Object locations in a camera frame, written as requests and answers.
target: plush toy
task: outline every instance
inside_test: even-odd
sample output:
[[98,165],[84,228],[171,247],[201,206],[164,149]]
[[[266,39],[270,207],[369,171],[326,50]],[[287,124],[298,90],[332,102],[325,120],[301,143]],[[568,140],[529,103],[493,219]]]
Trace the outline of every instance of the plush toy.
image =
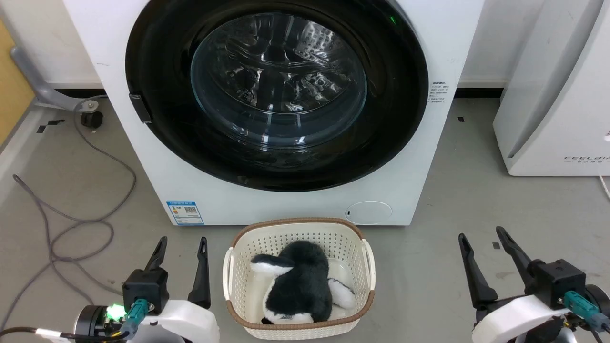
[[251,268],[273,277],[263,298],[263,324],[324,322],[344,317],[342,309],[356,305],[351,289],[328,278],[328,259],[317,244],[294,241],[279,256],[256,255]]

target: electrical cord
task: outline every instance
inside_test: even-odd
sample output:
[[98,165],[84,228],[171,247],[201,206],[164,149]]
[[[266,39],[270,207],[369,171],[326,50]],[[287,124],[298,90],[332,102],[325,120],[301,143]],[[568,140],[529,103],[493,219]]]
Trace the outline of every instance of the electrical cord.
[[[93,96],[91,98],[87,98],[87,99],[83,99],[81,102],[79,102],[75,107],[74,107],[74,112],[76,112],[76,109],[80,109],[81,105],[83,103],[85,103],[86,101],[89,101],[91,99],[99,99],[99,98],[107,98],[105,95],[99,95],[99,96]],[[100,288],[112,292],[114,294],[117,295],[122,295],[123,293],[120,291],[117,291],[109,286],[106,286],[105,284],[103,284],[102,282],[98,281],[96,278],[94,278],[93,276],[91,276],[91,274],[89,274],[79,263],[80,261],[83,261],[85,259],[94,257],[96,255],[98,255],[99,253],[101,253],[102,251],[104,251],[109,245],[110,243],[112,243],[112,240],[114,238],[114,227],[106,221],[106,219],[108,219],[111,215],[113,215],[117,210],[119,210],[119,208],[122,207],[123,204],[125,204],[125,202],[127,201],[127,199],[129,198],[129,196],[131,195],[131,193],[134,191],[135,185],[137,183],[137,177],[135,175],[135,171],[128,166],[125,162],[121,161],[119,158],[112,156],[111,154],[103,151],[102,149],[94,146],[91,142],[89,142],[89,140],[83,135],[83,133],[81,132],[81,130],[78,127],[78,123],[77,123],[77,116],[80,113],[77,112],[74,114],[73,116],[73,124],[74,124],[74,128],[76,130],[76,132],[79,134],[79,136],[82,138],[82,140],[85,141],[85,143],[87,143],[87,145],[89,145],[91,148],[93,148],[94,150],[96,150],[97,152],[101,153],[102,155],[110,158],[111,160],[119,163],[120,165],[122,165],[133,177],[133,181],[131,183],[131,186],[129,188],[129,190],[127,191],[127,193],[125,194],[125,196],[121,199],[121,201],[118,203],[118,205],[116,205],[112,210],[110,210],[108,213],[103,214],[102,216],[98,217],[98,218],[92,218],[92,219],[81,219],[81,218],[76,218],[76,217],[72,217],[58,209],[56,209],[55,207],[51,206],[50,204],[48,204],[47,202],[45,202],[44,200],[42,200],[41,198],[39,198],[34,191],[17,175],[13,175],[13,179],[15,180],[15,182],[17,182],[17,184],[19,186],[21,186],[21,188],[23,188],[23,190],[25,190],[30,197],[32,198],[32,200],[34,201],[36,207],[38,208],[38,211],[43,219],[43,223],[44,223],[44,230],[45,230],[45,235],[46,235],[46,246],[47,246],[47,250],[48,250],[48,263],[42,267],[36,274],[34,274],[34,276],[28,281],[26,282],[26,284],[23,286],[23,288],[19,291],[19,293],[17,294],[17,296],[13,299],[13,302],[11,303],[11,305],[9,306],[8,311],[6,312],[6,315],[4,316],[4,319],[2,320],[2,324],[0,325],[0,331],[2,333],[4,333],[4,328],[6,327],[6,324],[10,318],[10,315],[12,314],[13,310],[15,309],[15,306],[17,305],[17,303],[19,302],[19,300],[21,299],[21,297],[23,296],[23,294],[25,293],[25,291],[32,285],[34,284],[34,282],[36,282],[36,280],[38,280],[38,278],[40,277],[40,275],[47,270],[49,267],[53,269],[53,272],[57,275],[57,277],[60,278],[60,280],[62,280],[70,289],[72,289],[73,291],[75,291],[76,293],[78,293],[81,297],[85,298],[86,301],[90,304],[90,305],[94,305],[93,304],[93,300],[91,299],[91,297],[89,297],[89,295],[87,295],[82,289],[78,288],[77,286],[75,286],[72,282],[68,281],[60,272],[59,270],[57,270],[56,267],[56,263],[57,262],[69,262],[74,264],[76,267],[78,267],[78,269],[81,270],[81,272],[87,277],[89,278],[92,282],[94,282],[95,284],[97,284]],[[63,231],[61,231],[58,235],[56,235],[56,237],[51,238],[51,233],[49,230],[49,220],[46,216],[45,210],[43,209],[43,207],[47,207],[48,209],[50,209],[51,211],[61,215],[62,217],[65,217],[67,219],[73,220],[75,221],[74,224],[70,225],[69,227],[67,227],[66,229],[64,229]],[[108,238],[108,240],[102,244],[101,247],[99,247],[97,250],[83,255],[83,256],[78,256],[78,257],[69,257],[69,256],[61,256],[59,255],[56,251],[55,251],[55,244],[57,243],[57,241],[63,237],[66,233],[80,227],[81,225],[84,224],[88,224],[88,223],[99,223],[102,224],[104,226],[106,226],[109,230],[110,233],[110,237]],[[114,341],[114,339],[110,340],[108,338],[105,338],[106,341]]]
[[597,343],[604,343],[604,341],[602,341],[600,338],[600,334],[598,334],[595,330],[591,330],[591,334]]
[[124,333],[119,332],[118,334],[113,334],[110,337],[101,337],[101,336],[87,336],[87,335],[83,335],[83,334],[73,334],[73,333],[67,333],[67,332],[44,330],[44,329],[32,328],[32,327],[14,327],[14,328],[9,328],[9,329],[0,331],[0,338],[9,333],[19,333],[19,332],[40,334],[42,336],[46,336],[49,333],[52,333],[54,336],[67,338],[67,339],[85,340],[88,342],[116,342],[116,341],[120,341],[120,340],[124,339],[125,337],[129,336],[128,331],[125,331]]
[[610,200],[610,191],[608,190],[608,187],[606,186],[604,177],[602,175],[600,175],[599,177],[600,177],[601,185],[604,187],[604,191],[606,192],[606,196],[608,197],[608,200]]

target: laundry basket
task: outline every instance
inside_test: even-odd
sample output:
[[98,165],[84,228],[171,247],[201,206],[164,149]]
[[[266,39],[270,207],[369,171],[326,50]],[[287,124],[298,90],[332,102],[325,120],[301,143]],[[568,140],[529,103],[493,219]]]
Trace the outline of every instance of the laundry basket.
[[[256,254],[279,255],[294,240],[319,244],[329,259],[329,277],[352,288],[356,307],[345,317],[309,324],[261,324],[262,299],[270,284],[250,269]],[[368,311],[375,295],[375,259],[362,231],[335,218],[273,220],[247,226],[224,256],[223,290],[231,316],[260,339],[299,340],[335,336],[353,329]]]

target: white cord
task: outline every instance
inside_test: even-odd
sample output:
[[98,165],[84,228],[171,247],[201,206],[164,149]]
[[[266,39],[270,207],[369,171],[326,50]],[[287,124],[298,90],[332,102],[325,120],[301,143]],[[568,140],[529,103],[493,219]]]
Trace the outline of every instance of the white cord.
[[606,183],[604,182],[604,177],[602,175],[600,175],[600,181],[601,181],[601,185],[604,187],[604,191],[606,191],[608,200],[610,200],[610,191],[608,191],[608,187],[606,186]]

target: chair caster wheel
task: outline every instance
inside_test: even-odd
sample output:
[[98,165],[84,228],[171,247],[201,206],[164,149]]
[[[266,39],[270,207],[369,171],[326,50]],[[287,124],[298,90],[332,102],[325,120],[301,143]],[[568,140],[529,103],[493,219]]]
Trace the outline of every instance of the chair caster wheel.
[[97,129],[102,125],[102,121],[104,121],[104,115],[100,111],[81,114],[81,125],[86,128]]

